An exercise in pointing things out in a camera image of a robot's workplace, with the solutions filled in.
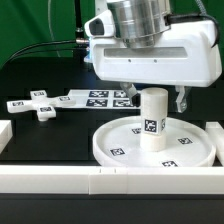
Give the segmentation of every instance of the qr code sticker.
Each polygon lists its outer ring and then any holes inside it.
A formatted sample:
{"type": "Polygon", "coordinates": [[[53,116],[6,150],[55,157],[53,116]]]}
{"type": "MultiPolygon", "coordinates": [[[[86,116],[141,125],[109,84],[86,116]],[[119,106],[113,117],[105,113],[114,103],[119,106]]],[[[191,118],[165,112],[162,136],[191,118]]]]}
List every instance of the qr code sticker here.
{"type": "Polygon", "coordinates": [[[40,108],[40,111],[41,112],[49,112],[49,111],[52,111],[51,107],[42,107],[40,108]]]}
{"type": "Polygon", "coordinates": [[[89,97],[91,98],[107,98],[109,91],[90,91],[89,97]]]}
{"type": "Polygon", "coordinates": [[[132,131],[135,135],[141,134],[141,128],[135,128],[135,129],[132,129],[132,131]]]}
{"type": "Polygon", "coordinates": [[[12,105],[13,105],[14,107],[24,106],[24,103],[23,103],[22,101],[20,101],[20,102],[14,102],[14,103],[12,103],[12,105]]]}
{"type": "Polygon", "coordinates": [[[145,120],[145,131],[157,133],[157,121],[145,120]]]}
{"type": "Polygon", "coordinates": [[[164,167],[178,167],[177,163],[174,161],[162,162],[164,167]]]}
{"type": "Polygon", "coordinates": [[[114,98],[127,98],[124,91],[114,91],[114,98]]]}
{"type": "Polygon", "coordinates": [[[87,107],[107,107],[108,100],[88,100],[87,107]]]}
{"type": "Polygon", "coordinates": [[[70,97],[68,97],[68,96],[61,96],[61,97],[59,97],[59,99],[60,99],[60,101],[69,101],[69,100],[71,100],[70,97]]]}
{"type": "Polygon", "coordinates": [[[113,156],[125,155],[125,152],[123,149],[111,149],[110,152],[113,154],[113,156]]]}
{"type": "Polygon", "coordinates": [[[113,107],[133,107],[130,100],[114,100],[113,107]]]}
{"type": "Polygon", "coordinates": [[[178,141],[179,141],[182,145],[193,144],[193,141],[191,141],[189,138],[181,138],[181,139],[178,139],[178,141]]]}
{"type": "Polygon", "coordinates": [[[34,96],[44,96],[45,93],[44,92],[35,92],[33,95],[34,96]]]}

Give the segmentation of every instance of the green backdrop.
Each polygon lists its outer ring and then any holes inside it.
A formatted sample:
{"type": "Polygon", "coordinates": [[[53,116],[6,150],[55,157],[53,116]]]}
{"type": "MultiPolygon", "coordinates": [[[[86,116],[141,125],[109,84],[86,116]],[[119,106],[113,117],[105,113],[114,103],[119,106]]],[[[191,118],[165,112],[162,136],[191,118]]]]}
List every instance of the green backdrop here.
{"type": "MultiPolygon", "coordinates": [[[[208,13],[220,22],[223,30],[224,1],[204,0],[203,2],[208,13]]],[[[171,7],[175,13],[198,11],[194,0],[171,0],[171,7]]],[[[81,8],[84,23],[94,16],[94,0],[81,0],[81,8]]],[[[0,65],[13,52],[30,44],[52,39],[74,38],[74,0],[0,0],[0,65]]],[[[223,44],[224,37],[220,43],[220,51],[224,59],[223,44]]],[[[58,54],[39,53],[35,56],[57,57],[58,54]]],[[[61,52],[60,56],[71,57],[72,53],[61,52]]]]}

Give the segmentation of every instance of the white circular tray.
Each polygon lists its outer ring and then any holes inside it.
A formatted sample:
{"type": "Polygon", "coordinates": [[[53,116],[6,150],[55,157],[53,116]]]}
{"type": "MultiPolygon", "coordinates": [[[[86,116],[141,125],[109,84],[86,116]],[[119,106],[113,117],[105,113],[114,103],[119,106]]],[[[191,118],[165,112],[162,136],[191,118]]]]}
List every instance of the white circular tray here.
{"type": "Polygon", "coordinates": [[[212,166],[216,149],[208,134],[195,125],[167,118],[166,149],[149,152],[140,147],[141,117],[126,117],[101,126],[93,136],[93,153],[102,166],[212,166]]]}

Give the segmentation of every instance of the white cylindrical block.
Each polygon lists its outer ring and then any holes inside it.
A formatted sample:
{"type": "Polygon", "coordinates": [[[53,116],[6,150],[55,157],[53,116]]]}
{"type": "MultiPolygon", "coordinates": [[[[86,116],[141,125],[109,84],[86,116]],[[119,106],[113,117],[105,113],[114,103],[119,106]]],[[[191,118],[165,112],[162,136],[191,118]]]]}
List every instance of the white cylindrical block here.
{"type": "Polygon", "coordinates": [[[147,151],[161,151],[166,147],[165,123],[168,91],[161,88],[144,89],[141,93],[140,146],[147,151]]]}

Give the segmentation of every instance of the metal cylinder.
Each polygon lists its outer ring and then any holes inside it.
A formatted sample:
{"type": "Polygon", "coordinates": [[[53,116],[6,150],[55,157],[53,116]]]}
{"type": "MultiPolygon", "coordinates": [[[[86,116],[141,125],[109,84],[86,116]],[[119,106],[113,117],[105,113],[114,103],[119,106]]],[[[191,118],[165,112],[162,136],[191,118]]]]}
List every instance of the metal cylinder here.
{"type": "Polygon", "coordinates": [[[169,29],[164,20],[169,0],[107,0],[107,6],[113,14],[115,36],[128,48],[153,46],[153,35],[169,29]]]}

